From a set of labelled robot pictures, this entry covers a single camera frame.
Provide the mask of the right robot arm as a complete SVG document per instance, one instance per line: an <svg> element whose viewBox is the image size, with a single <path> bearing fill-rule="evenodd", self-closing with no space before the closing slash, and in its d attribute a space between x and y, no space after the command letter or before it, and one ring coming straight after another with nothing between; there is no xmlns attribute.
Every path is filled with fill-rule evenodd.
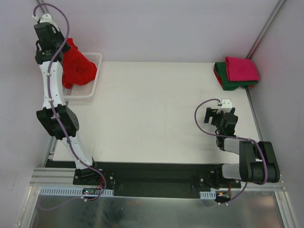
<svg viewBox="0 0 304 228"><path fill-rule="evenodd" d="M234 115L235 108L230 112L219 112L218 109L206 108L204 123L216 127L216 145L225 152L238 155L238 163L222 164L219 173L213 177L216 186L223 188L231 179L262 184L277 183L280 180L280 170L271 142L254 143L249 139L240 139L235 135L238 117Z"/></svg>

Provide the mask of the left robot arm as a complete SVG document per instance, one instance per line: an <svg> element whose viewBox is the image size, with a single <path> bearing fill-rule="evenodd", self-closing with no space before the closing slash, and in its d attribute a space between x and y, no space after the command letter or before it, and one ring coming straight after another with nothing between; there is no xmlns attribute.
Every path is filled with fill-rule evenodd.
<svg viewBox="0 0 304 228"><path fill-rule="evenodd" d="M36 116L50 136L61 141L69 150L76 169L86 170L84 179L91 185L100 181L101 174L93 169L93 158L80 141L79 121L65 103L63 95L64 52L70 49L67 38L49 22L34 25L38 37L35 60L43 77L44 101Z"/></svg>

